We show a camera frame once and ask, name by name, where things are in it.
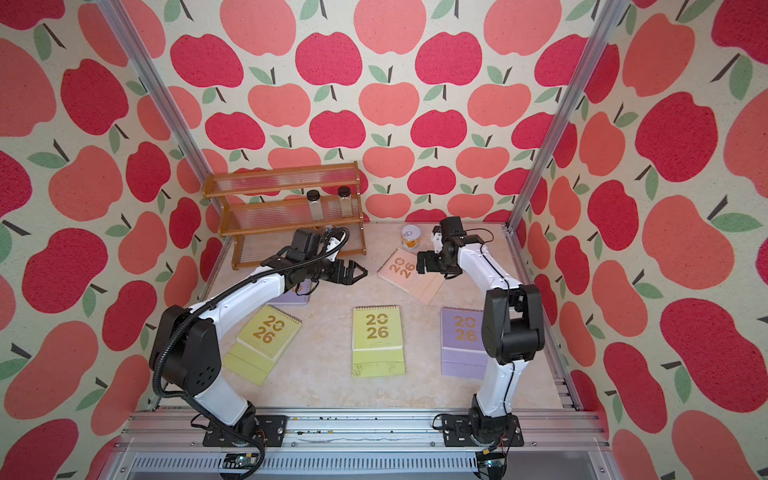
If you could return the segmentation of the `purple calendar right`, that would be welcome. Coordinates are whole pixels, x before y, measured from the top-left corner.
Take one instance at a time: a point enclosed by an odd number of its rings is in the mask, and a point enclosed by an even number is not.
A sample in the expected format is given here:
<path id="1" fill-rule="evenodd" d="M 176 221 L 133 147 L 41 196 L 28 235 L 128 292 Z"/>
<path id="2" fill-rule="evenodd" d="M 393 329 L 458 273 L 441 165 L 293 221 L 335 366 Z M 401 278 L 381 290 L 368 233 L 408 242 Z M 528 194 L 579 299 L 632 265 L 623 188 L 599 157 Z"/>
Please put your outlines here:
<path id="1" fill-rule="evenodd" d="M 482 316 L 481 310 L 441 309 L 442 375 L 483 379 L 489 356 L 481 338 Z"/>

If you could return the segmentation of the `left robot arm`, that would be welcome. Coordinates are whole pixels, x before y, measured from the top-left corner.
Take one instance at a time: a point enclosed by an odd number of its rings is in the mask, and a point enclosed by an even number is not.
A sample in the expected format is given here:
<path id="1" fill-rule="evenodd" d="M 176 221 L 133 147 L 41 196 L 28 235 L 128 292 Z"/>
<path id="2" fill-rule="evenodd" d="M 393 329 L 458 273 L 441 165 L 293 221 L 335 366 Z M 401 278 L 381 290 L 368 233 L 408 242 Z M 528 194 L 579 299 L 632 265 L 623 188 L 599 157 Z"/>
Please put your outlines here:
<path id="1" fill-rule="evenodd" d="M 240 440 L 257 436 L 253 405 L 222 377 L 219 341 L 248 314 L 309 279 L 352 285 L 367 271 L 337 254 L 350 239 L 345 227 L 295 231 L 290 245 L 223 292 L 161 315 L 148 358 L 151 387 L 161 399 L 179 398 Z"/>

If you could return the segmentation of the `purple calendar near shelf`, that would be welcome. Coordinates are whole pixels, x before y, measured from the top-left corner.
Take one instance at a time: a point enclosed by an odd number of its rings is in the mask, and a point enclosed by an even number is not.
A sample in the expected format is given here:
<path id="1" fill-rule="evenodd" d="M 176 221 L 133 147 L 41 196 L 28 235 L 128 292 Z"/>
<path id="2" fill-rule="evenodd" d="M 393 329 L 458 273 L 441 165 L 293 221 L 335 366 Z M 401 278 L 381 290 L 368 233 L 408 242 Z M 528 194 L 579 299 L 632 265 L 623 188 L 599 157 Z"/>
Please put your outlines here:
<path id="1" fill-rule="evenodd" d="M 270 305 L 304 305 L 307 304 L 311 298 L 310 290 L 312 283 L 310 280 L 305 280 L 296 287 L 293 287 L 289 291 L 281 294 L 280 296 L 272 299 Z"/>

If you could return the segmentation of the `left aluminium corner post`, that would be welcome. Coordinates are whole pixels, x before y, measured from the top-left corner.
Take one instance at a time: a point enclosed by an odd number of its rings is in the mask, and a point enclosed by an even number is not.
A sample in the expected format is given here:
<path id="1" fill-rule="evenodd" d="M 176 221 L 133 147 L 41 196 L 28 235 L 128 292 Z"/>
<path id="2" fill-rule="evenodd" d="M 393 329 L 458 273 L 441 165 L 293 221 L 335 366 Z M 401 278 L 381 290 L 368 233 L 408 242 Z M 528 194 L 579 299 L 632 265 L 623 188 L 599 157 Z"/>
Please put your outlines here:
<path id="1" fill-rule="evenodd" d="M 99 6 L 110 29 L 129 58 L 137 77 L 144 82 L 149 95 L 169 127 L 178 147 L 186 154 L 186 159 L 190 163 L 192 171 L 201 183 L 201 193 L 204 193 L 206 180 L 211 174 L 205 156 L 196 144 L 173 95 L 158 73 L 154 61 L 141 39 L 141 35 L 130 19 L 128 11 L 121 1 L 97 1 L 96 4 Z"/>

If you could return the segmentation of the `aluminium corner post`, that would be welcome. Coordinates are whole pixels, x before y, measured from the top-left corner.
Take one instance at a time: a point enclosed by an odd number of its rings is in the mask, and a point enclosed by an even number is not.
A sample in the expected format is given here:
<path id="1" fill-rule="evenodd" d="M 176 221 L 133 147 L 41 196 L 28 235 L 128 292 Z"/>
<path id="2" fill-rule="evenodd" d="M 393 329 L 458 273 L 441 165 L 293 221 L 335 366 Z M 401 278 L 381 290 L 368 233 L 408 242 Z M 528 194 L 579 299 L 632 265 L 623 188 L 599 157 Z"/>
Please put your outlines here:
<path id="1" fill-rule="evenodd" d="M 154 61 L 141 39 L 141 35 L 130 19 L 128 11 L 121 1 L 97 1 L 96 4 L 99 6 L 110 29 L 129 58 L 137 77 L 144 82 L 149 95 L 169 127 L 178 147 L 186 154 L 186 159 L 190 163 L 192 171 L 201 183 L 201 193 L 204 193 L 206 180 L 211 174 L 205 156 L 196 144 L 173 95 L 158 73 Z"/>
<path id="2" fill-rule="evenodd" d="M 587 39 L 585 49 L 576 65 L 571 81 L 565 88 L 562 98 L 558 103 L 558 108 L 542 146 L 533 158 L 529 175 L 521 193 L 516 199 L 510 219 L 506 224 L 506 233 L 509 235 L 515 233 L 525 210 L 529 207 L 545 167 L 553 159 L 554 150 L 558 146 L 571 120 L 572 112 L 581 100 L 586 99 L 586 85 L 591 79 L 614 30 L 620 24 L 623 12 L 631 5 L 631 1 L 610 0 L 602 1 L 601 4 L 604 8 L 597 15 L 596 23 Z"/>

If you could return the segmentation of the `right glass spice jar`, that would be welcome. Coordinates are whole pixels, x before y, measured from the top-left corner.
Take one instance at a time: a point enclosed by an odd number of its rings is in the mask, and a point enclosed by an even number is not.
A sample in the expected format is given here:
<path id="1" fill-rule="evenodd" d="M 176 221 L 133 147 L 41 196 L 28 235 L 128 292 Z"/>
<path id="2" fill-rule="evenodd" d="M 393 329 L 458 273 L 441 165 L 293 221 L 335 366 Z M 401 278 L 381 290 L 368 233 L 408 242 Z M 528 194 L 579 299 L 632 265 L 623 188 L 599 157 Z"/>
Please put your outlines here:
<path id="1" fill-rule="evenodd" d="M 352 192 L 349 186 L 340 186 L 337 190 L 340 212 L 343 218 L 353 216 Z"/>

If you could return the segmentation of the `pink calendar at back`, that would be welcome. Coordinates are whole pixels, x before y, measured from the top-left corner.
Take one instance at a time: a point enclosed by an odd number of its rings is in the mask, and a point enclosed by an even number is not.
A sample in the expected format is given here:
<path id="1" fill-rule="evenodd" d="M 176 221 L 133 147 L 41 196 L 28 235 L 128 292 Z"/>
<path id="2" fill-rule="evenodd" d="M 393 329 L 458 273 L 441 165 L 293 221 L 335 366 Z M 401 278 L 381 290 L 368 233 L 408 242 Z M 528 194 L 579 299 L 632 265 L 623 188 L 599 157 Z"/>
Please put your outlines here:
<path id="1" fill-rule="evenodd" d="M 424 304 L 429 304 L 445 280 L 439 273 L 419 274 L 417 255 L 397 248 L 378 269 L 378 276 L 405 291 Z"/>

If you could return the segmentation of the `right aluminium corner post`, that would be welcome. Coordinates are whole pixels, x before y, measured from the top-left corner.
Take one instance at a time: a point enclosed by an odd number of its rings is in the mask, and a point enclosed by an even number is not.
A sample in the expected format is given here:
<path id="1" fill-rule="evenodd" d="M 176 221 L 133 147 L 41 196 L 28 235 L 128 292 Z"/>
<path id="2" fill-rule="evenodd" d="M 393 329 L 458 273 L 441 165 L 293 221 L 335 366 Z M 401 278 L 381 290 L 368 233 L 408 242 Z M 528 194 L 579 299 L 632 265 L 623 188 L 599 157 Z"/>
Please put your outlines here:
<path id="1" fill-rule="evenodd" d="M 620 24 L 623 12 L 631 5 L 631 1 L 610 0 L 602 1 L 601 4 L 604 8 L 597 15 L 596 23 L 587 39 L 585 49 L 576 65 L 571 81 L 565 88 L 562 98 L 558 103 L 558 108 L 542 146 L 533 158 L 529 175 L 521 193 L 516 199 L 510 219 L 506 224 L 506 233 L 509 235 L 515 233 L 525 210 L 529 207 L 545 167 L 553 159 L 554 150 L 558 146 L 571 120 L 572 112 L 581 100 L 586 99 L 586 85 L 591 79 L 614 30 Z"/>

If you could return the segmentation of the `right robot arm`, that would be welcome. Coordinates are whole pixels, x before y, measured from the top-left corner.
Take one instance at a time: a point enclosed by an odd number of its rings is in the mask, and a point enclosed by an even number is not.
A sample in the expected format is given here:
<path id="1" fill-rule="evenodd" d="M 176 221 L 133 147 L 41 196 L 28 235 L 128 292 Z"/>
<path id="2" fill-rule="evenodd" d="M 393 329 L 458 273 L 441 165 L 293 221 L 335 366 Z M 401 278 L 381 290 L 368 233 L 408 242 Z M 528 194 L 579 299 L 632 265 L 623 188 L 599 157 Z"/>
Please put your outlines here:
<path id="1" fill-rule="evenodd" d="M 467 274 L 485 295 L 481 340 L 489 362 L 468 422 L 473 441 L 498 446 L 512 438 L 512 400 L 522 373 L 545 346 L 541 292 L 508 273 L 458 216 L 441 220 L 432 241 L 432 250 L 417 253 L 417 272 L 439 273 L 447 280 Z"/>

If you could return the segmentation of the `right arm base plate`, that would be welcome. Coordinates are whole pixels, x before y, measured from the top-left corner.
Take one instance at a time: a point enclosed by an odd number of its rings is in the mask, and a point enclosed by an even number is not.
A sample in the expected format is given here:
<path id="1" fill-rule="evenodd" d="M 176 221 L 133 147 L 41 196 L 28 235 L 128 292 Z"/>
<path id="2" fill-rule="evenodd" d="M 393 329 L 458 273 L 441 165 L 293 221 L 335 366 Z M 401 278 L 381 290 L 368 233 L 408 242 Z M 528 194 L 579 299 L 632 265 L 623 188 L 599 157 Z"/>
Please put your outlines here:
<path id="1" fill-rule="evenodd" d="M 441 413 L 431 427 L 440 432 L 446 447 L 522 447 L 525 442 L 517 416 L 487 417 Z"/>

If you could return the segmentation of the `green calendar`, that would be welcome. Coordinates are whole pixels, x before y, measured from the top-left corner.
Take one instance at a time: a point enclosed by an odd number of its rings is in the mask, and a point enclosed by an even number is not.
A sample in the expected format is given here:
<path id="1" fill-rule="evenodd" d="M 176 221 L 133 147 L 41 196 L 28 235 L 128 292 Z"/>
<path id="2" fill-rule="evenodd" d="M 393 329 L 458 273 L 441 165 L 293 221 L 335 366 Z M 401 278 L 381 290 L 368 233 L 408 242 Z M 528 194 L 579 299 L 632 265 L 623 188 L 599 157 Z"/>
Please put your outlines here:
<path id="1" fill-rule="evenodd" d="M 379 305 L 353 309 L 352 376 L 406 374 L 400 307 Z"/>
<path id="2" fill-rule="evenodd" d="M 271 305 L 263 306 L 238 333 L 223 366 L 262 386 L 302 326 L 300 319 Z"/>

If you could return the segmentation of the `white yellow food can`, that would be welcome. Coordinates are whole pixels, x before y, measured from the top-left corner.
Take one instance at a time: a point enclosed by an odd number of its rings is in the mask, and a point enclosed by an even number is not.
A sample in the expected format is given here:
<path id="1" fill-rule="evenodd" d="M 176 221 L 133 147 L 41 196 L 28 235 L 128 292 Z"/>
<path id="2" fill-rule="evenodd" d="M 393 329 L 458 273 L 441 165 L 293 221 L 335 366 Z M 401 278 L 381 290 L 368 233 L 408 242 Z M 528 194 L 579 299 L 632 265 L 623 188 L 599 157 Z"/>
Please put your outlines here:
<path id="1" fill-rule="evenodd" d="M 417 225 L 405 225 L 401 231 L 401 244 L 408 250 L 413 250 L 421 243 L 422 231 Z"/>

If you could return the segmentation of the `wooden tiered shelf rack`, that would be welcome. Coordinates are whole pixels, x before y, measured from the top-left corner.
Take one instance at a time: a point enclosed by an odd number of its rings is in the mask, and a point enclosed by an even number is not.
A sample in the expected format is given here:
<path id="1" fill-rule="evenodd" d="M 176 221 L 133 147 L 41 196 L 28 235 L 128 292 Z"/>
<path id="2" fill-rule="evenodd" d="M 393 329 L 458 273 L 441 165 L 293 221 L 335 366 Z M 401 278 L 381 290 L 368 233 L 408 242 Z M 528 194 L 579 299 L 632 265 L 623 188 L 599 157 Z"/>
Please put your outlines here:
<path id="1" fill-rule="evenodd" d="M 355 162 L 211 175 L 204 197 L 222 202 L 218 233 L 233 239 L 232 268 L 257 267 L 281 246 L 291 243 L 299 228 L 328 226 L 349 229 L 344 255 L 365 254 L 364 214 L 360 198 L 362 174 Z M 349 186 L 353 216 L 343 218 L 337 190 Z M 306 193 L 321 195 L 324 219 L 314 221 Z"/>

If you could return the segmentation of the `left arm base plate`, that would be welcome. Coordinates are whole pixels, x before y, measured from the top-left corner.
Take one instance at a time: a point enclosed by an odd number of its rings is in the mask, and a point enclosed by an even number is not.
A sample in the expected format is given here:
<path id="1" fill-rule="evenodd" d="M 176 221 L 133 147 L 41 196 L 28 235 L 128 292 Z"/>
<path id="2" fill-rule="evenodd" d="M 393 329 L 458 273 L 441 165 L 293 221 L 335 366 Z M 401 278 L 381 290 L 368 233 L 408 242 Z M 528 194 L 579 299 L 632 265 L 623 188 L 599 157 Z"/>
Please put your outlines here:
<path id="1" fill-rule="evenodd" d="M 206 428 L 202 444 L 205 447 L 281 447 L 288 417 L 284 415 L 246 414 L 234 426 L 222 429 L 215 424 Z"/>

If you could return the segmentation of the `glass spice jar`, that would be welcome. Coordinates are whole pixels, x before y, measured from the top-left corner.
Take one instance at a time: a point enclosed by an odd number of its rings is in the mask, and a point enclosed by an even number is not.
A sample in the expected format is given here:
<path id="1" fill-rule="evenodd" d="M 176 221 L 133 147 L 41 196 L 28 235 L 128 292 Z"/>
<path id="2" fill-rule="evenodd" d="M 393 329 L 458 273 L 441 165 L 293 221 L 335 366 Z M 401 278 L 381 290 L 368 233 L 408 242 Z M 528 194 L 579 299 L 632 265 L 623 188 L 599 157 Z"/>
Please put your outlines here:
<path id="1" fill-rule="evenodd" d="M 324 219 L 324 211 L 322 207 L 321 195 L 318 190 L 311 189 L 306 193 L 311 217 L 314 221 L 321 221 Z"/>
<path id="2" fill-rule="evenodd" d="M 353 216 L 352 192 L 349 186 L 340 186 L 337 190 L 340 212 L 343 218 Z"/>

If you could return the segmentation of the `left glass spice jar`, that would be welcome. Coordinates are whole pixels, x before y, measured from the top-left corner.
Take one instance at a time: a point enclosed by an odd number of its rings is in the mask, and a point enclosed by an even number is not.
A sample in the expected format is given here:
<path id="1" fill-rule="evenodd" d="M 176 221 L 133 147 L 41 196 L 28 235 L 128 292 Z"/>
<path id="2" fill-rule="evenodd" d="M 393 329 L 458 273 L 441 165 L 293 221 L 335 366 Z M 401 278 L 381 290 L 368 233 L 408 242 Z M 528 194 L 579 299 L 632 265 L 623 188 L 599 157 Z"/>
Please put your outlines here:
<path id="1" fill-rule="evenodd" d="M 311 189 L 306 193 L 311 217 L 314 221 L 321 221 L 324 219 L 324 211 L 322 207 L 321 195 L 318 190 Z"/>

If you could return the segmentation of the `aluminium frame rail front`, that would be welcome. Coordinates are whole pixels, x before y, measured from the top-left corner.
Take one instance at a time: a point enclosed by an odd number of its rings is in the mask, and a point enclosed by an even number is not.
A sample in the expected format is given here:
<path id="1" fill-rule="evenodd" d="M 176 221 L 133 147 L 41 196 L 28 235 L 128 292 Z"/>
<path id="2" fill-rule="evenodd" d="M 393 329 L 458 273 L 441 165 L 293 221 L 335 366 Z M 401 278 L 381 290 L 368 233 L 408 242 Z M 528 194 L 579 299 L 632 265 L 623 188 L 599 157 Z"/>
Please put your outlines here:
<path id="1" fill-rule="evenodd" d="M 189 409 L 135 414 L 99 479 L 619 479 L 596 414 L 518 411 L 510 438 L 485 452 L 467 435 L 443 432 L 455 410 L 278 409 L 265 457 L 224 447 L 192 425 Z"/>

